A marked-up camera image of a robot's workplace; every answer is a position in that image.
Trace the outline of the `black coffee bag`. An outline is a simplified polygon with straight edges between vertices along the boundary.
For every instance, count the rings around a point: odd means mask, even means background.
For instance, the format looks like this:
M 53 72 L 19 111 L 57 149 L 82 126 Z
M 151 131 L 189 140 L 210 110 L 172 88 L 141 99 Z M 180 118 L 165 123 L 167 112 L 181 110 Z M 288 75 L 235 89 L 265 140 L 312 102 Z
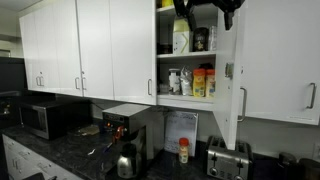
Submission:
M 209 30 L 205 27 L 199 27 L 194 30 L 194 37 L 193 37 L 194 52 L 208 50 L 208 33 L 209 33 Z

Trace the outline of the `steel coffee carafe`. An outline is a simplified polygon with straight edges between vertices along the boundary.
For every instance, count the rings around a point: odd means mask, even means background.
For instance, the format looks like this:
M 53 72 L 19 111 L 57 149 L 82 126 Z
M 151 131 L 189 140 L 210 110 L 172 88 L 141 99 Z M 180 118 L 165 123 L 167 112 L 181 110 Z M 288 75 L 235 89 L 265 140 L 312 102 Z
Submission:
M 122 147 L 117 161 L 117 174 L 124 179 L 135 178 L 141 170 L 141 155 L 135 144 L 127 143 Z

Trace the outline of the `white green coffee bag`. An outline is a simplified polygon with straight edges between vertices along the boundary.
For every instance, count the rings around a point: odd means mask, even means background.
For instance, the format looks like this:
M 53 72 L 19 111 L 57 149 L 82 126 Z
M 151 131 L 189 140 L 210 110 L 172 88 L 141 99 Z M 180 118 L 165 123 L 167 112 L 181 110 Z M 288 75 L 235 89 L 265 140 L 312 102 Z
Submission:
M 176 18 L 173 26 L 173 53 L 185 54 L 189 52 L 190 30 L 183 18 Z

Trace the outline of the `yellow creamer bottle left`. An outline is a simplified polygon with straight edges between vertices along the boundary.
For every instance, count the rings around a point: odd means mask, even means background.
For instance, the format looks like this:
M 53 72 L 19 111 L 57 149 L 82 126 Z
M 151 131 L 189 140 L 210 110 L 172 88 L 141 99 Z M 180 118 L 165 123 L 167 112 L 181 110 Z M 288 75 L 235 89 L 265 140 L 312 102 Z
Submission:
M 206 71 L 202 68 L 193 71 L 193 95 L 203 97 L 205 94 L 205 75 Z

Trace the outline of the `silver foil bag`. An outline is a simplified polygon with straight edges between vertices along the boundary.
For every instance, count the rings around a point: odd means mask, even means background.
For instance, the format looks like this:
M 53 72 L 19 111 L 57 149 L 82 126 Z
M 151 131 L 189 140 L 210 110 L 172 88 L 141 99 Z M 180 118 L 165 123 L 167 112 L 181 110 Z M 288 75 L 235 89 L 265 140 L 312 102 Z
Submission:
M 187 66 L 184 66 L 181 70 L 180 76 L 181 90 L 184 96 L 192 95 L 192 72 Z

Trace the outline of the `steel coffee brewer machine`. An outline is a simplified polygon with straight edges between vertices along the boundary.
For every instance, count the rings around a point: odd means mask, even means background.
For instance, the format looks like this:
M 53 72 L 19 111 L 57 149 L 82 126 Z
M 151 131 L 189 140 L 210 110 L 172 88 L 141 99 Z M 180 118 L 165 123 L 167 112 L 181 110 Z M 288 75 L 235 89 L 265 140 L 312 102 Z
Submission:
M 155 106 L 126 103 L 103 110 L 102 116 L 115 140 L 136 146 L 144 166 L 164 148 L 164 116 Z

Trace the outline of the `steel microwave oven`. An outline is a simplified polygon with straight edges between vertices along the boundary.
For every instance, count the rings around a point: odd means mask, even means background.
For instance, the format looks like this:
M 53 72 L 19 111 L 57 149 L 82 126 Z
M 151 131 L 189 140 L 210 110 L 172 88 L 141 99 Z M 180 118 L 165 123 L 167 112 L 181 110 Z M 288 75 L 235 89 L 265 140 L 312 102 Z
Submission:
M 46 140 L 65 136 L 70 130 L 93 123 L 87 100 L 23 103 L 19 111 L 23 127 Z

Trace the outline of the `white canister black lid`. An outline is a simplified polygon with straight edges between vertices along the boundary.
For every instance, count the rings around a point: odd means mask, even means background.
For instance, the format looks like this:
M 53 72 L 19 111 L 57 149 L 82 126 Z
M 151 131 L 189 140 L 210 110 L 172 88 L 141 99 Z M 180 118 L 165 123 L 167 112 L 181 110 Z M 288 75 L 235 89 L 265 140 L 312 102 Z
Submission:
M 178 95 L 180 93 L 180 70 L 169 70 L 169 93 L 172 95 Z

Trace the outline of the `yellow creamer bottle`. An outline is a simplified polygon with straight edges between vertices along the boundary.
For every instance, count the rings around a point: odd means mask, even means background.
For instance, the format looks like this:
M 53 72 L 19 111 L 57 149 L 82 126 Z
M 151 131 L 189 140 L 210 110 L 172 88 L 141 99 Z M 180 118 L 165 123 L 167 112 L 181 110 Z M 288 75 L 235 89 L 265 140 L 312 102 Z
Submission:
M 203 97 L 205 94 L 205 75 L 206 71 L 202 68 L 193 71 L 193 95 Z
M 206 70 L 206 96 L 213 97 L 215 93 L 215 70 Z

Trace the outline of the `white cabinet door pair left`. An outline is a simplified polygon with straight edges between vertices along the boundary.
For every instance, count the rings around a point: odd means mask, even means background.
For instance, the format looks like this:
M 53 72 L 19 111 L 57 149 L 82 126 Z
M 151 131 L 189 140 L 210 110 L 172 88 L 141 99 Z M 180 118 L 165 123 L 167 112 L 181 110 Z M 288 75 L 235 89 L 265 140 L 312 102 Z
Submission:
M 43 0 L 20 28 L 30 90 L 114 98 L 110 0 Z

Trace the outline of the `orange lid spice jar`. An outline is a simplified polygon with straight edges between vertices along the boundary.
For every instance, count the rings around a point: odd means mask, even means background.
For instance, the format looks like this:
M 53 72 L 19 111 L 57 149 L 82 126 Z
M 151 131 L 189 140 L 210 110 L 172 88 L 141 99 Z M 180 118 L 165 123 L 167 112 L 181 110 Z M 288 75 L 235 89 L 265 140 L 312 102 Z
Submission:
M 189 140 L 187 138 L 179 139 L 179 161 L 183 164 L 188 162 Z

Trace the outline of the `silver four-slot toaster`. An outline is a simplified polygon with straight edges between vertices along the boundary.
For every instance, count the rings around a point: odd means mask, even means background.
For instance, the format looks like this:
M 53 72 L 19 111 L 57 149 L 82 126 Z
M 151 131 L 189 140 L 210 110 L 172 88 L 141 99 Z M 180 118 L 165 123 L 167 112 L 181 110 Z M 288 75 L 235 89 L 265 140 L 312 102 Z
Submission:
M 206 143 L 204 173 L 218 180 L 253 180 L 251 146 L 237 140 L 229 150 L 221 137 L 210 136 Z

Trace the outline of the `yellow creamer bottle right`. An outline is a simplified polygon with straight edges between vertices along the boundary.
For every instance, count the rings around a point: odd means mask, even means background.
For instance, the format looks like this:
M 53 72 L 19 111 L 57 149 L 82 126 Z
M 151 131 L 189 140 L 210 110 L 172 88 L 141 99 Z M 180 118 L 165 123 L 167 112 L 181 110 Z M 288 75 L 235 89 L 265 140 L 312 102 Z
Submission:
M 215 70 L 206 70 L 206 96 L 213 97 L 215 93 Z

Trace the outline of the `white lower drawer cabinets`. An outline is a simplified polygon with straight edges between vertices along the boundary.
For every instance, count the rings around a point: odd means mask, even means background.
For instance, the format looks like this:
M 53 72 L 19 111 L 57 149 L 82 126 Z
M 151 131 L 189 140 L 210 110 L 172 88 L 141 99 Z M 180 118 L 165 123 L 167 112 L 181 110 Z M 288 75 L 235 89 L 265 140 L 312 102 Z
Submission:
M 2 138 L 9 177 L 12 180 L 23 180 L 36 173 L 41 173 L 45 180 L 53 177 L 57 180 L 82 180 L 8 136 L 3 135 Z

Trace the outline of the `white handwritten paper note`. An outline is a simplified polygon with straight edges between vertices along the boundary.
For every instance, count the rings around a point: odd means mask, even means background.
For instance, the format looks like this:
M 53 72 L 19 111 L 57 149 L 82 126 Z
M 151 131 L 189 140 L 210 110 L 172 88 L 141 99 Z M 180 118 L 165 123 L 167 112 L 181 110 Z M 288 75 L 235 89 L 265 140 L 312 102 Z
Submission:
M 179 139 L 187 138 L 189 141 L 189 155 L 193 157 L 196 150 L 197 113 L 184 111 L 171 111 L 166 116 L 165 145 L 168 152 L 177 153 L 179 151 Z

